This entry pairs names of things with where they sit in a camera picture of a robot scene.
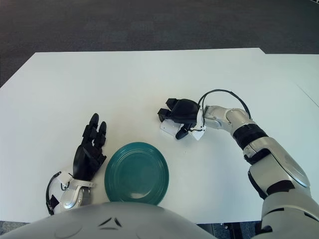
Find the cable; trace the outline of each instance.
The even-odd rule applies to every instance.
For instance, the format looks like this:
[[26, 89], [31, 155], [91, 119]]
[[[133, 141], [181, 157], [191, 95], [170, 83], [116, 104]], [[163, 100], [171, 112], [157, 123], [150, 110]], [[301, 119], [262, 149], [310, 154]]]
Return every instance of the cable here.
[[205, 117], [204, 117], [204, 101], [205, 101], [205, 98], [207, 95], [209, 95], [210, 93], [213, 93], [213, 92], [227, 92], [229, 94], [231, 94], [233, 97], [235, 97], [236, 99], [239, 100], [239, 102], [242, 104], [242, 106], [244, 107], [244, 110], [247, 112], [249, 118], [251, 119], [251, 115], [250, 115], [250, 111], [247, 107], [247, 105], [245, 104], [245, 102], [239, 98], [239, 96], [237, 96], [235, 93], [231, 92], [231, 91], [228, 91], [228, 90], [223, 90], [223, 89], [215, 89], [215, 90], [212, 90], [212, 91], [209, 91], [207, 93], [205, 93], [198, 101], [198, 107], [200, 107], [200, 102], [202, 102], [202, 109], [203, 109], [203, 126], [205, 125]]
[[58, 172], [58, 173], [56, 173], [56, 174], [54, 174], [54, 175], [52, 176], [52, 178], [50, 179], [48, 186], [46, 187], [46, 192], [45, 192], [45, 200], [46, 200], [46, 203], [45, 203], [45, 204], [46, 204], [46, 207], [47, 207], [48, 212], [49, 212], [50, 215], [53, 215], [53, 214], [54, 214], [54, 211], [53, 211], [53, 208], [52, 208], [51, 202], [50, 202], [49, 188], [50, 188], [50, 184], [52, 183], [52, 181], [53, 181], [57, 176], [59, 176], [60, 174], [61, 174], [61, 171]]

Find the green plate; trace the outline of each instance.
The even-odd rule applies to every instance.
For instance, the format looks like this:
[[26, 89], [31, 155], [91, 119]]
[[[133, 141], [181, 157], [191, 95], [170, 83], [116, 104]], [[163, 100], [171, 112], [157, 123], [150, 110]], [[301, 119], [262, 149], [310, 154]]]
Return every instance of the green plate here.
[[157, 205], [168, 187], [168, 167], [152, 145], [129, 143], [111, 158], [104, 185], [111, 202], [139, 202]]

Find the gray floor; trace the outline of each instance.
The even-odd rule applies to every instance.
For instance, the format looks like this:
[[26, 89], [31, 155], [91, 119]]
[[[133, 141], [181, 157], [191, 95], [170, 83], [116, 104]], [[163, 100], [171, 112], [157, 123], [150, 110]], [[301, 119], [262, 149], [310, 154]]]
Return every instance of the gray floor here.
[[260, 47], [319, 54], [310, 0], [1, 0], [0, 86], [34, 53]]

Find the silver arm segment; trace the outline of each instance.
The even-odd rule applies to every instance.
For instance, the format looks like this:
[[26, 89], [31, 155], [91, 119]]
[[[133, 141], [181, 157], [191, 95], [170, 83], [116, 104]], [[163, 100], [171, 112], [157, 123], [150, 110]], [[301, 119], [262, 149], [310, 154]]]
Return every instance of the silver arm segment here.
[[248, 177], [265, 201], [256, 239], [318, 238], [319, 205], [301, 167], [241, 109], [208, 106], [205, 125], [230, 132], [251, 164]]

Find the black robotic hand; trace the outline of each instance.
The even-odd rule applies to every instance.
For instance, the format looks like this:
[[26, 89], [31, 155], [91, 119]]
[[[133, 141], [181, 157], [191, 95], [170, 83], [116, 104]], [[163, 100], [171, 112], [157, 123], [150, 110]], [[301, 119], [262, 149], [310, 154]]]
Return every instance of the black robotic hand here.
[[170, 110], [160, 109], [158, 112], [159, 119], [163, 122], [165, 119], [172, 120], [175, 123], [183, 123], [183, 127], [175, 135], [176, 139], [184, 138], [188, 131], [197, 123], [197, 113], [199, 106], [196, 102], [187, 99], [173, 99], [166, 101]]
[[83, 140], [77, 148], [73, 161], [73, 178], [91, 181], [106, 159], [102, 146], [106, 140], [106, 123], [103, 121], [97, 132], [99, 115], [95, 113], [83, 132]]

